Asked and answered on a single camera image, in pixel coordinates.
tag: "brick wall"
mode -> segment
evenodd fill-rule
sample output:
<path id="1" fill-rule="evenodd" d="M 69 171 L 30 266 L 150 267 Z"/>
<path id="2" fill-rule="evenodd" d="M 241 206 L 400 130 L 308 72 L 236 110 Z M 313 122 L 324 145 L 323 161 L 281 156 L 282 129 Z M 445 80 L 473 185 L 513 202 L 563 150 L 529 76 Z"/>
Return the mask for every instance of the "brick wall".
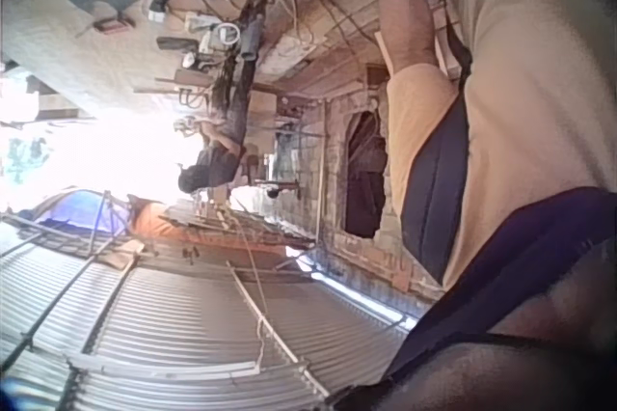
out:
<path id="1" fill-rule="evenodd" d="M 437 300 L 442 291 L 403 247 L 400 221 L 391 204 L 389 165 L 385 172 L 386 205 L 380 230 L 375 237 L 358 238 L 346 233 L 341 227 L 346 200 L 347 128 L 355 114 L 379 110 L 381 134 L 388 139 L 389 110 L 385 86 L 369 95 L 357 92 L 320 102 L 305 112 L 302 118 L 302 129 L 305 132 L 323 132 L 323 103 L 326 104 L 328 138 L 322 230 L 327 253 L 316 253 L 313 257 L 331 268 L 334 276 L 342 282 L 363 291 L 369 285 L 371 291 L 378 292 L 378 298 L 382 301 L 395 306 L 407 304 L 406 311 L 421 312 Z M 270 209 L 270 213 L 279 219 L 313 234 L 321 149 L 321 139 L 304 137 L 299 141 L 296 136 L 290 137 L 284 154 L 288 158 L 283 162 L 285 166 L 279 171 L 279 178 L 298 178 L 303 197 L 298 201 L 291 194 L 281 196 Z"/>

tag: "rope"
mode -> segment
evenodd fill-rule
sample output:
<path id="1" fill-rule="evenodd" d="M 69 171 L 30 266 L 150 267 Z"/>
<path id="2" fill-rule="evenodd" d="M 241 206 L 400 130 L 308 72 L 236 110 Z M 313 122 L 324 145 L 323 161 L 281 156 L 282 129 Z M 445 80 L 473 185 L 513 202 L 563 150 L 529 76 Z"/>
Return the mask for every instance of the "rope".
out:
<path id="1" fill-rule="evenodd" d="M 228 216 L 231 219 L 231 221 L 233 221 L 233 223 L 237 226 L 238 230 L 240 231 L 240 234 L 242 235 L 242 239 L 244 240 L 244 245 L 246 246 L 247 252 L 249 253 L 249 258 L 251 259 L 251 267 L 253 268 L 253 273 L 255 274 L 257 287 L 259 289 L 259 296 L 261 297 L 261 303 L 263 305 L 263 315 L 268 316 L 268 302 L 266 302 L 266 296 L 263 292 L 263 287 L 261 286 L 261 279 L 259 278 L 259 273 L 257 272 L 257 266 L 255 264 L 255 257 L 253 256 L 253 252 L 251 251 L 249 239 L 247 239 L 247 236 L 244 232 L 244 228 L 242 227 L 242 224 L 240 223 L 240 220 L 238 220 L 235 216 L 233 216 L 232 213 L 228 213 Z M 260 317 L 259 320 L 257 321 L 257 332 L 256 332 L 257 338 L 259 339 L 261 343 L 259 347 L 259 355 L 257 356 L 257 368 L 258 369 L 261 369 L 261 362 L 263 361 L 263 356 L 265 354 L 265 349 L 266 349 L 266 341 L 263 338 L 263 334 L 261 332 L 262 325 L 263 325 L 263 319 Z"/>

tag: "man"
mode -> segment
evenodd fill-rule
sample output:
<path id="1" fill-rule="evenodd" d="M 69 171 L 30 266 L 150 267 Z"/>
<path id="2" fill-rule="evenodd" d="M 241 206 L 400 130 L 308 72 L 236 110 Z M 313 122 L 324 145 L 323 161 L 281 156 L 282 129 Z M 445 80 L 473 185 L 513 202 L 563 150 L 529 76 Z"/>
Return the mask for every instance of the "man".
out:
<path id="1" fill-rule="evenodd" d="M 222 77 L 212 90 L 215 103 L 225 104 L 228 100 L 231 73 L 235 56 L 225 63 Z M 255 76 L 255 61 L 243 61 L 238 81 L 223 124 L 215 126 L 209 122 L 200 123 L 204 149 L 200 152 L 195 165 L 183 169 L 178 177 L 178 187 L 182 192 L 192 194 L 204 187 L 216 187 L 232 182 L 240 165 L 245 148 L 244 138 L 247 132 L 247 116 L 251 100 L 251 85 Z"/>
<path id="2" fill-rule="evenodd" d="M 426 0 L 380 0 L 393 205 L 448 292 L 323 409 L 617 407 L 615 4 L 447 0 L 457 94 Z"/>

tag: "corrugated metal sheet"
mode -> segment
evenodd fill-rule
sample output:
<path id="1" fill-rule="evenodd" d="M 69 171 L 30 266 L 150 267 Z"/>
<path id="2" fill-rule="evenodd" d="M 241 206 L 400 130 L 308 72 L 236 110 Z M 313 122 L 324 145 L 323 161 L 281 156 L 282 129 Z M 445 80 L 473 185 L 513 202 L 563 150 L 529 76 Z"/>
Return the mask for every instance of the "corrugated metal sheet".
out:
<path id="1" fill-rule="evenodd" d="M 42 248 L 2 259 L 3 358 L 83 263 Z M 35 351 L 24 352 L 9 370 L 19 395 L 37 403 L 30 408 L 53 409 L 67 381 L 66 362 L 44 351 L 78 352 L 119 277 L 95 263 L 42 325 Z M 245 284 L 260 305 L 255 283 Z M 319 283 L 280 280 L 264 283 L 264 290 L 279 335 L 332 392 L 376 380 L 403 339 Z M 251 362 L 261 345 L 256 328 L 255 314 L 229 274 L 217 271 L 204 279 L 138 267 L 107 314 L 93 355 L 153 369 Z M 101 411 L 294 411 L 320 399 L 270 339 L 262 366 L 258 375 L 217 380 L 138 379 L 92 370 L 77 377 L 72 404 Z"/>
<path id="2" fill-rule="evenodd" d="M 331 392 L 378 381 L 405 339 L 320 283 L 263 288 L 275 329 Z M 259 300 L 255 284 L 247 289 Z"/>
<path id="3" fill-rule="evenodd" d="M 2 225 L 0 231 L 9 228 Z M 32 246 L 1 260 L 0 355 L 3 361 L 20 341 L 21 333 L 32 326 L 83 264 L 83 260 Z M 34 338 L 35 352 L 25 351 L 7 374 L 8 389 L 23 400 L 21 409 L 55 409 L 67 381 L 67 363 L 61 356 L 42 355 L 38 347 L 58 352 L 81 348 L 119 274 L 106 266 L 91 266 L 40 327 Z"/>
<path id="4" fill-rule="evenodd" d="M 96 354 L 151 366 L 253 361 L 260 347 L 256 328 L 233 281 L 137 268 L 108 316 Z"/>

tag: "dark fabric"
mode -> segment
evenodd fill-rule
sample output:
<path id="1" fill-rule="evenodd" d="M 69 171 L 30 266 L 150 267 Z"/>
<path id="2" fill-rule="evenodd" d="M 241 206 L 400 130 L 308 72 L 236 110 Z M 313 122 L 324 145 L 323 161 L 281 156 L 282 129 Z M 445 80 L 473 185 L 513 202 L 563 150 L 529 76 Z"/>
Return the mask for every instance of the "dark fabric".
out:
<path id="1" fill-rule="evenodd" d="M 249 114 L 249 103 L 251 102 L 251 86 L 255 77 L 255 62 L 242 62 L 240 79 L 235 85 L 235 91 L 228 104 L 230 73 L 235 58 L 228 59 L 225 63 L 226 71 L 217 80 L 212 90 L 213 105 L 226 112 L 225 122 L 219 126 L 219 132 L 227 136 L 234 143 L 242 146 L 247 134 L 247 117 Z M 180 189 L 197 190 L 203 187 L 216 187 L 235 178 L 235 172 L 240 164 L 240 159 L 245 152 L 244 146 L 240 156 L 236 157 L 221 143 L 214 141 L 200 152 L 194 166 L 185 170 L 179 182 L 183 182 L 184 187 Z"/>
<path id="2" fill-rule="evenodd" d="M 467 182 L 469 122 L 464 89 L 472 62 L 447 15 L 446 32 L 462 68 L 459 94 L 414 160 L 401 211 L 403 244 L 440 283 L 461 222 Z"/>
<path id="3" fill-rule="evenodd" d="M 574 189 L 515 211 L 408 335 L 385 377 L 456 332 L 489 331 L 616 233 L 617 194 L 598 188 Z"/>
<path id="4" fill-rule="evenodd" d="M 216 187 L 232 182 L 235 177 L 235 171 L 240 164 L 240 158 L 229 152 L 223 145 L 216 142 L 213 144 L 214 146 L 209 159 L 209 187 Z"/>

